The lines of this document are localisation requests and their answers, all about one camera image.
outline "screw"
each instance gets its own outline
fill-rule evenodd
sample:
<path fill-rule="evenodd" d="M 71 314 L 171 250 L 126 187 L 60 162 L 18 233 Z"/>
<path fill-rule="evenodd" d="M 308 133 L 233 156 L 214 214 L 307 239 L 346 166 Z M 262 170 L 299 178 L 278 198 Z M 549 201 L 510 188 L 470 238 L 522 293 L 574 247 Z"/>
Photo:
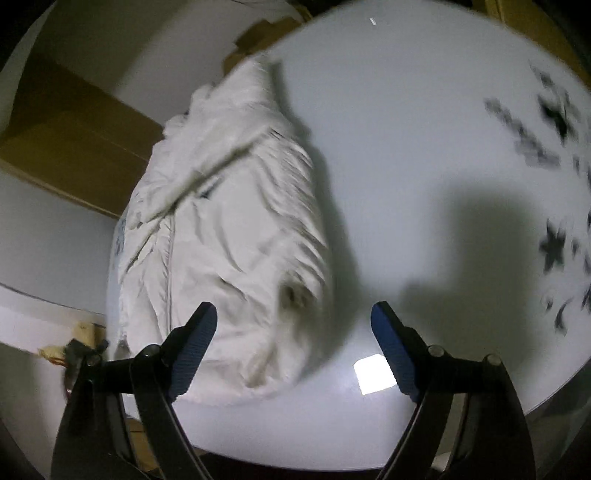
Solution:
<path fill-rule="evenodd" d="M 95 365 L 98 365 L 99 363 L 100 357 L 98 355 L 91 355 L 86 359 L 86 365 L 88 365 L 89 367 L 93 367 Z"/>
<path fill-rule="evenodd" d="M 435 358 L 439 358 L 439 357 L 445 355 L 445 350 L 443 349 L 443 347 L 441 347 L 439 345 L 431 345 L 428 348 L 428 352 L 429 352 L 429 355 L 434 356 Z"/>
<path fill-rule="evenodd" d="M 488 355 L 486 357 L 486 360 L 493 366 L 495 367 L 500 367 L 501 366 L 501 359 L 499 358 L 498 355 L 495 355 L 494 353 L 491 355 Z"/>
<path fill-rule="evenodd" d="M 160 353 L 160 347 L 156 344 L 148 345 L 146 348 L 142 350 L 142 355 L 144 356 L 154 356 Z"/>

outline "round table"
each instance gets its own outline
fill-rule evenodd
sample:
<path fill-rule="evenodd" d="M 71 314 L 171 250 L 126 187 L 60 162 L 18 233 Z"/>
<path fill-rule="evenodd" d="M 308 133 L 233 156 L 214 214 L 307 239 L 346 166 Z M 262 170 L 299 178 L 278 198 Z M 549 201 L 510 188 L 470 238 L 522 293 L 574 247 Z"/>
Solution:
<path fill-rule="evenodd" d="M 269 55 L 316 167 L 330 355 L 274 398 L 176 402 L 189 440 L 286 468 L 382 466 L 414 404 L 369 327 L 378 300 L 454 356 L 498 353 L 524 411 L 551 397 L 591 356 L 582 84 L 532 42 L 431 1 L 354 2 Z"/>

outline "black star pattern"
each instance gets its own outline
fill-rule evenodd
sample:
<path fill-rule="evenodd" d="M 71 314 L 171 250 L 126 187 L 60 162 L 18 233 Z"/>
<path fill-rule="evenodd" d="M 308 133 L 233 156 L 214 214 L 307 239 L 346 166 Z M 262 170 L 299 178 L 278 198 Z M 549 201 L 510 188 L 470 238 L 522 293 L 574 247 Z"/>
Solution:
<path fill-rule="evenodd" d="M 540 251 L 545 255 L 544 273 L 548 273 L 554 264 L 564 265 L 564 243 L 566 234 L 556 230 L 550 221 L 546 223 L 546 238 L 540 242 Z"/>
<path fill-rule="evenodd" d="M 554 124 L 556 132 L 560 137 L 560 142 L 564 143 L 568 138 L 577 139 L 577 131 L 567 119 L 565 113 L 561 110 L 560 105 L 549 102 L 541 95 L 538 95 L 538 103 L 540 104 L 540 112 L 542 117 L 547 122 Z"/>
<path fill-rule="evenodd" d="M 527 165 L 548 169 L 560 167 L 560 157 L 546 150 L 535 135 L 527 130 L 520 120 L 513 118 L 510 111 L 504 108 L 499 100 L 487 98 L 484 100 L 484 106 L 487 112 L 495 115 L 515 135 L 519 136 L 519 140 L 515 142 L 515 150 L 525 157 Z"/>
<path fill-rule="evenodd" d="M 564 309 L 571 302 L 572 299 L 565 301 L 559 308 L 556 318 L 554 319 L 554 328 L 557 332 L 566 335 L 566 327 L 564 325 Z"/>
<path fill-rule="evenodd" d="M 581 303 L 581 310 L 587 307 L 587 311 L 591 314 L 591 285 L 587 290 L 585 290 L 585 294 L 583 295 L 583 302 Z"/>
<path fill-rule="evenodd" d="M 566 113 L 571 114 L 577 122 L 580 122 L 581 121 L 581 113 L 579 112 L 578 108 L 576 108 L 572 103 L 570 103 L 570 96 L 566 90 L 563 92 L 562 97 L 563 97 L 563 102 L 564 102 L 564 111 Z"/>
<path fill-rule="evenodd" d="M 550 75 L 548 75 L 546 72 L 542 72 L 540 69 L 534 67 L 531 62 L 530 62 L 530 67 L 531 67 L 532 71 L 534 72 L 535 76 L 538 77 L 538 80 L 542 82 L 542 85 L 544 85 L 545 88 L 548 88 L 548 89 L 555 88 L 554 82 L 552 81 L 552 78 L 550 78 Z"/>
<path fill-rule="evenodd" d="M 573 258 L 575 258 L 575 256 L 577 255 L 579 248 L 581 248 L 580 242 L 576 238 L 573 238 L 573 241 L 570 243 L 570 249 L 573 253 Z"/>

